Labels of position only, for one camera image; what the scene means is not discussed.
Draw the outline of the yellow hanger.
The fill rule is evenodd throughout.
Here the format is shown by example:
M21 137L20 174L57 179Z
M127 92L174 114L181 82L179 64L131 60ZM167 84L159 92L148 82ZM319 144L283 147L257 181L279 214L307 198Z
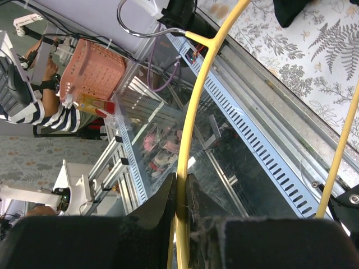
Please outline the yellow hanger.
M177 265L178 268L188 268L189 260L190 260L190 244L189 244L189 230L187 228L188 218L186 216L186 210L185 210L186 180L188 177L187 170L188 170L189 152L192 142L192 134L194 130L197 107L200 101L200 95L202 93L205 80L208 76L212 63L214 62L215 56L218 53L220 46L223 44L224 39L227 36L229 30L236 22L236 20L239 18L243 10L249 5L250 1L238 1L238 3L233 8L233 10L229 13L226 20L223 22L222 26L219 28L216 36L213 37L212 39L208 39L204 36L175 27L151 34L138 33L136 31L133 31L130 28L128 28L121 19L121 9L125 3L126 3L125 1L120 1L118 5L117 20L120 27L126 33L143 39L154 38L167 33L178 33L197 43L200 43L208 47L208 53L199 70L199 74L194 84L194 88L191 94L191 99L188 105L188 110L186 113L186 118L183 126L182 141L180 145L179 159L177 166L177 200L176 200L177 207L176 207L176 217L175 217L176 239L177 239L176 241ZM332 164L330 166L324 191L321 196L319 206L315 214L315 217L317 219L322 219L325 216L326 208L329 203L329 198L330 195L332 194L334 182L337 177L339 166L343 158L348 136L352 127L353 120L356 115L357 107L358 107L358 87L356 87L355 93L353 94L353 99L348 109L347 117L344 122L344 127L340 135L340 139L333 157Z

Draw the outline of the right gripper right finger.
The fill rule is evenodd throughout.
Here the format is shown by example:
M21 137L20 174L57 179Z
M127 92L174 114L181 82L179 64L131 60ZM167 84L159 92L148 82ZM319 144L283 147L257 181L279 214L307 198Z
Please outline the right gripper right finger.
M189 268L358 268L358 250L333 221L231 215L193 174L186 196Z

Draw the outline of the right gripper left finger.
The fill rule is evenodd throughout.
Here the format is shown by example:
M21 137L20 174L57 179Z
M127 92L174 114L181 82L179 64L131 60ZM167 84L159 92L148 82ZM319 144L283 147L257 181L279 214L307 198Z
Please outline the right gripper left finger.
M1 268L167 268L176 198L170 173L127 216L34 216L1 244Z

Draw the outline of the black t shirt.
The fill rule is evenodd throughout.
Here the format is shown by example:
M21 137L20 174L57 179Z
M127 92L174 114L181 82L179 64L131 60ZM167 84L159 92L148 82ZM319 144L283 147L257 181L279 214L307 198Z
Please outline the black t shirt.
M311 0L273 0L275 17L282 28L287 28Z

